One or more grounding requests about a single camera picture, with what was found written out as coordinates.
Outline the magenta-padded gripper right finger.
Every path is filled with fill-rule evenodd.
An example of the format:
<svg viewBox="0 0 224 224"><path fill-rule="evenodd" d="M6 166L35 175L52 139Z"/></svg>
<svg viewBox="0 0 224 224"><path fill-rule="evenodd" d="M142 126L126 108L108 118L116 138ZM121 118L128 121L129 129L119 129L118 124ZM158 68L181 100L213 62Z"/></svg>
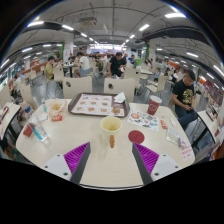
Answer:
<svg viewBox="0 0 224 224"><path fill-rule="evenodd" d="M182 167L167 154L157 154L147 147L134 143L132 153L144 185L159 180Z"/></svg>

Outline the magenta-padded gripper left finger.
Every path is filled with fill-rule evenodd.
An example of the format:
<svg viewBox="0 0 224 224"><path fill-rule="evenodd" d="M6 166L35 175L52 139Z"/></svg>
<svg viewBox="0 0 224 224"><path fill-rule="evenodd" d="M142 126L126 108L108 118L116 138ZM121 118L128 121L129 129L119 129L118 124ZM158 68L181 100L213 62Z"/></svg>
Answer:
<svg viewBox="0 0 224 224"><path fill-rule="evenodd" d="M56 154L42 166L42 169L79 185L90 152L90 143L87 142L64 155Z"/></svg>

